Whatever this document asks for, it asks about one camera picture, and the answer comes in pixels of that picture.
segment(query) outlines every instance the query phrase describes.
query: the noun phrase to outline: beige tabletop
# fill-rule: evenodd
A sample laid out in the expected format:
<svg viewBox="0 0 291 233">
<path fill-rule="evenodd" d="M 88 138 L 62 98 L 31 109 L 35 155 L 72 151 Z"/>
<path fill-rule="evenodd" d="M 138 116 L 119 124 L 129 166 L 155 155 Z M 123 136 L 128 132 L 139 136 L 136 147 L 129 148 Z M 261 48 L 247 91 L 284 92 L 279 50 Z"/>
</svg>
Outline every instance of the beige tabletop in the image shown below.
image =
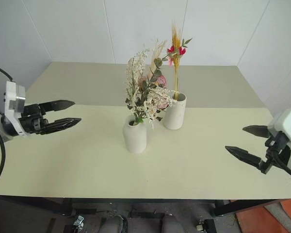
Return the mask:
<svg viewBox="0 0 291 233">
<path fill-rule="evenodd" d="M 172 75 L 170 67 L 164 67 Z M 272 116 L 236 67 L 181 67 L 188 107 L 181 129 L 148 123 L 142 154 L 125 148 L 122 127 L 125 66 L 52 63 L 27 91 L 27 103 L 67 99 L 49 122 L 81 117 L 76 126 L 7 142 L 0 195 L 139 199 L 291 198 L 291 177 L 267 175 L 225 149 L 237 146 L 265 158 L 265 138 L 242 131 Z"/>
<path fill-rule="evenodd" d="M 119 106 L 75 105 L 50 120 L 82 117 L 73 128 L 6 143 L 0 195 L 74 198 L 277 199 L 291 198 L 291 177 L 267 175 L 235 159 L 224 146 L 263 156 L 264 139 L 244 126 L 267 124 L 264 108 L 188 108 L 184 125 L 148 128 L 142 154 L 127 152 Z"/>
</svg>

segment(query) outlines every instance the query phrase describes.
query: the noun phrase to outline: robotic arm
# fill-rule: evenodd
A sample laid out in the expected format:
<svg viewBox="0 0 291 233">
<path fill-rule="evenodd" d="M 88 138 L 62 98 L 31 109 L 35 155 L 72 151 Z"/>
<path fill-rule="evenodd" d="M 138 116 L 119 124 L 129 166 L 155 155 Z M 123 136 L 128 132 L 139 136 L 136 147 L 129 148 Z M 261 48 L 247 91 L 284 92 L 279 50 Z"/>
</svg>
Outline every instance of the robotic arm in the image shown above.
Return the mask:
<svg viewBox="0 0 291 233">
<path fill-rule="evenodd" d="M 4 93 L 4 114 L 0 114 L 0 147 L 2 159 L 0 175 L 5 161 L 4 142 L 15 136 L 28 137 L 30 134 L 49 134 L 70 128 L 81 121 L 81 118 L 63 118 L 49 123 L 44 116 L 49 111 L 60 111 L 75 103 L 68 100 L 57 100 L 25 106 L 25 88 L 12 81 L 10 75 L 1 70 L 11 81 L 6 82 Z"/>
<path fill-rule="evenodd" d="M 274 117 L 268 126 L 251 125 L 244 131 L 267 138 L 266 162 L 238 147 L 225 148 L 237 159 L 248 163 L 266 174 L 272 166 L 285 170 L 291 175 L 291 108 Z"/>
</svg>

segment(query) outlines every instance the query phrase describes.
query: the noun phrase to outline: wheat stalk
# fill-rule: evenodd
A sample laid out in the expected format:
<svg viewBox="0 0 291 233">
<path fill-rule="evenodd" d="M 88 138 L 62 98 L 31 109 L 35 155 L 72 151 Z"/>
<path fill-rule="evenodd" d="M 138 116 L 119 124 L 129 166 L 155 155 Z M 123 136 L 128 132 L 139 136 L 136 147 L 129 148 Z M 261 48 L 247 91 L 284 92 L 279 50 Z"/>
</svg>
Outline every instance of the wheat stalk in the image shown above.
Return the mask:
<svg viewBox="0 0 291 233">
<path fill-rule="evenodd" d="M 175 48 L 175 51 L 177 51 L 181 46 L 181 36 L 180 32 L 177 31 L 177 28 L 175 24 L 172 25 L 172 42 L 173 46 Z M 175 54 L 173 56 L 173 62 L 175 65 L 175 100 L 178 100 L 178 68 L 180 64 L 180 56 L 178 54 Z"/>
</svg>

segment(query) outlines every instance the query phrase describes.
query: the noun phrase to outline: table leg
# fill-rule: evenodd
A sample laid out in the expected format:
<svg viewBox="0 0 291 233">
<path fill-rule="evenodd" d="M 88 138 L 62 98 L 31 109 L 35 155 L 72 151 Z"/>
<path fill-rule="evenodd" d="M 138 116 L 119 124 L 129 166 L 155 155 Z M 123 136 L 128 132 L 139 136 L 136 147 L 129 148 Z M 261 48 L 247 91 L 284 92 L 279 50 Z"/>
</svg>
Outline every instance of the table leg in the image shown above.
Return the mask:
<svg viewBox="0 0 291 233">
<path fill-rule="evenodd" d="M 216 202 L 213 214 L 215 216 L 230 215 L 236 212 L 250 210 L 259 206 L 270 205 L 276 202 L 280 202 L 282 200 L 283 199 L 236 200 L 225 205 L 220 205 L 220 202 Z"/>
</svg>

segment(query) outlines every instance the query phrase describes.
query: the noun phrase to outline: gray chair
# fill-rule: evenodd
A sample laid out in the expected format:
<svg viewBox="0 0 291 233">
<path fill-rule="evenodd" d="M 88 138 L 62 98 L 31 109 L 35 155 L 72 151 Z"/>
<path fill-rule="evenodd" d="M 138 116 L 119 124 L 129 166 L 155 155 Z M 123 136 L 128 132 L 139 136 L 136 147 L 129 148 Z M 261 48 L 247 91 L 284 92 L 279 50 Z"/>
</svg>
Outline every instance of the gray chair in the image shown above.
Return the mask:
<svg viewBox="0 0 291 233">
<path fill-rule="evenodd" d="M 127 220 L 122 216 L 115 216 L 99 229 L 98 233 L 128 233 Z M 185 233 L 184 228 L 173 215 L 166 215 L 162 220 L 162 233 Z"/>
</svg>

